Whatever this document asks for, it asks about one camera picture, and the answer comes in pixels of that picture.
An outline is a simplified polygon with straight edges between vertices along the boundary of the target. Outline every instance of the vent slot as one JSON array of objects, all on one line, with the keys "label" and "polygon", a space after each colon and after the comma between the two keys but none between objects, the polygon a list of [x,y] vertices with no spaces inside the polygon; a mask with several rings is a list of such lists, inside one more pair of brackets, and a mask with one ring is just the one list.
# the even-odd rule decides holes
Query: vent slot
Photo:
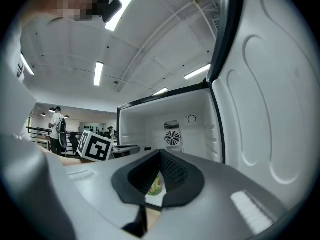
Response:
[{"label": "vent slot", "polygon": [[220,27],[220,19],[219,18],[214,18],[213,19],[213,23],[215,25],[215,29],[218,32],[219,31],[219,27]]},{"label": "vent slot", "polygon": [[176,151],[176,152],[182,152],[182,146],[167,146],[167,151]]},{"label": "vent slot", "polygon": [[180,128],[180,126],[179,126],[178,120],[164,122],[164,129],[165,130],[174,130],[174,129],[179,129],[179,128]]}]

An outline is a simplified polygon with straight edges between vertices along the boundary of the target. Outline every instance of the man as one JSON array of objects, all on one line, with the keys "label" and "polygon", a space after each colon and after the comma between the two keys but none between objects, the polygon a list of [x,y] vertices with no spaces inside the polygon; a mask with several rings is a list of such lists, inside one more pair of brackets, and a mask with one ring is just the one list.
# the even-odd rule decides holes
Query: man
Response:
[{"label": "man", "polygon": [[61,114],[61,107],[57,106],[55,108],[55,114],[53,115],[51,122],[49,123],[49,129],[52,128],[52,134],[50,138],[51,150],[54,154],[61,157],[65,157],[65,155],[62,155],[62,146],[59,142],[59,133],[57,131],[57,127],[59,127],[63,118],[65,117],[63,114]]},{"label": "man", "polygon": [[112,126],[109,127],[109,134],[110,134],[110,139],[113,140],[115,136],[115,131]]}]

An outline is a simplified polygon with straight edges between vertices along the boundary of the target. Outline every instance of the green package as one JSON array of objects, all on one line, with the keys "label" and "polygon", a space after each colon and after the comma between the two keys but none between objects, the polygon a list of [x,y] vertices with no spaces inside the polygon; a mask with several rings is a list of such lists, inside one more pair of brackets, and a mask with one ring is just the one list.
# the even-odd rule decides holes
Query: green package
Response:
[{"label": "green package", "polygon": [[154,183],[152,184],[149,192],[147,193],[149,196],[159,195],[162,191],[162,185],[160,181],[160,174],[156,177]]}]

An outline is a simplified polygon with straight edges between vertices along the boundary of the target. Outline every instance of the light fixture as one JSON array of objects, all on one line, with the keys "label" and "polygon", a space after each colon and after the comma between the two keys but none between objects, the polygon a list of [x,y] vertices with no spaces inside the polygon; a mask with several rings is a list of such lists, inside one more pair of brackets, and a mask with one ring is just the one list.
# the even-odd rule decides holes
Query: light fixture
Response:
[{"label": "light fixture", "polygon": [[120,0],[122,3],[122,8],[113,16],[113,18],[105,25],[105,28],[110,31],[115,31],[122,15],[129,6],[132,0]]},{"label": "light fixture", "polygon": [[165,93],[166,91],[168,91],[168,89],[167,89],[167,88],[163,88],[162,90],[156,92],[156,93],[155,93],[154,95],[152,95],[152,96],[159,95],[159,94],[163,94],[163,93]]},{"label": "light fixture", "polygon": [[94,85],[99,86],[100,85],[100,79],[102,74],[102,69],[104,68],[104,64],[101,62],[97,62],[95,65],[95,71],[94,71]]},{"label": "light fixture", "polygon": [[200,73],[202,73],[202,72],[204,72],[204,71],[209,70],[209,69],[210,69],[210,66],[211,66],[211,64],[205,65],[205,66],[203,66],[202,68],[199,68],[198,70],[196,70],[196,71],[194,71],[194,72],[192,72],[192,73],[190,73],[190,74],[187,74],[184,78],[185,78],[186,80],[188,80],[188,79],[190,79],[190,78],[192,78],[192,77],[194,77],[194,76],[196,76],[196,75],[198,75],[198,74],[200,74]]},{"label": "light fixture", "polygon": [[22,60],[22,63],[24,64],[25,68],[29,71],[29,73],[31,75],[35,75],[35,73],[33,72],[33,70],[31,69],[31,67],[29,66],[28,62],[26,61],[25,57],[23,56],[23,54],[20,54],[20,58]]}]

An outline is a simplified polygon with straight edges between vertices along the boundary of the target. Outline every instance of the circular vent grille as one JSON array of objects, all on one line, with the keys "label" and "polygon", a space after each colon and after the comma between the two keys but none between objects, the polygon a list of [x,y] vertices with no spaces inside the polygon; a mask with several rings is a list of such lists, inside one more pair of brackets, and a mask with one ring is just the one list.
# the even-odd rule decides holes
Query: circular vent grille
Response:
[{"label": "circular vent grille", "polygon": [[164,139],[169,145],[174,146],[179,143],[180,135],[176,131],[171,130],[171,131],[168,131],[168,133],[165,135]]}]

